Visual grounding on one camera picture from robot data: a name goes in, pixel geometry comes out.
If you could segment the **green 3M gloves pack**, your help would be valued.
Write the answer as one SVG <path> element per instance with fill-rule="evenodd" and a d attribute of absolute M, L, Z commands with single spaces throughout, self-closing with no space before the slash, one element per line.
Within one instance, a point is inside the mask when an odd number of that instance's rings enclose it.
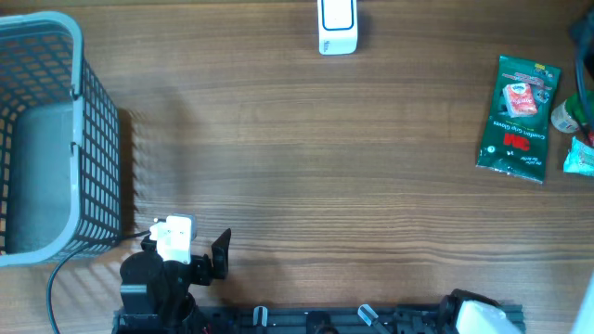
<path fill-rule="evenodd" d="M 549 150 L 549 114 L 561 77 L 557 67 L 501 55 L 476 165 L 499 173 L 544 182 Z M 531 85 L 538 109 L 533 117 L 509 116 L 502 89 Z"/>

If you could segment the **small red white carton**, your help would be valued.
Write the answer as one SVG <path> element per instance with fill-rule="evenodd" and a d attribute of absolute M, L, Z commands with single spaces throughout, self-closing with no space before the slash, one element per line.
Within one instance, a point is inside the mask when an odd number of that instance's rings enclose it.
<path fill-rule="evenodd" d="M 538 109 L 529 83 L 512 83 L 502 89 L 508 114 L 512 118 L 533 117 Z"/>

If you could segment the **green lid jar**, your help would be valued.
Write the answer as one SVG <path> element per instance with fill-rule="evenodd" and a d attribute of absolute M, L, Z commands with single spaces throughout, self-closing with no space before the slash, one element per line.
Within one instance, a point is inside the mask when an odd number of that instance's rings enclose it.
<path fill-rule="evenodd" d="M 584 112 L 578 93 L 565 99 L 550 116 L 551 124 L 560 132 L 573 134 L 582 129 L 589 130 L 590 125 Z"/>

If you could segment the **teal white tissue pack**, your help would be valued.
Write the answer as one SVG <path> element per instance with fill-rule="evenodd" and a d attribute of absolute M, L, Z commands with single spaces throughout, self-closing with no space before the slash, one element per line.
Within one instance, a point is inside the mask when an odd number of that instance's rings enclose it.
<path fill-rule="evenodd" d="M 575 136 L 572 145 L 563 163 L 565 173 L 578 173 L 584 176 L 594 176 L 593 148 L 582 143 Z"/>

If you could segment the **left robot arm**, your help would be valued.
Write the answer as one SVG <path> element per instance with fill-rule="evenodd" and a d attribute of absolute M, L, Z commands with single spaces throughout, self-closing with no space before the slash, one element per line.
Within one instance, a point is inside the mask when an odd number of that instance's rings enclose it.
<path fill-rule="evenodd" d="M 157 242 L 145 237 L 142 251 L 128 257 L 120 268 L 123 307 L 113 318 L 114 333 L 213 332 L 189 292 L 192 285 L 209 286 L 228 275 L 228 249 L 232 236 L 227 229 L 212 244 L 210 255 L 192 255 L 188 264 L 165 261 Z"/>

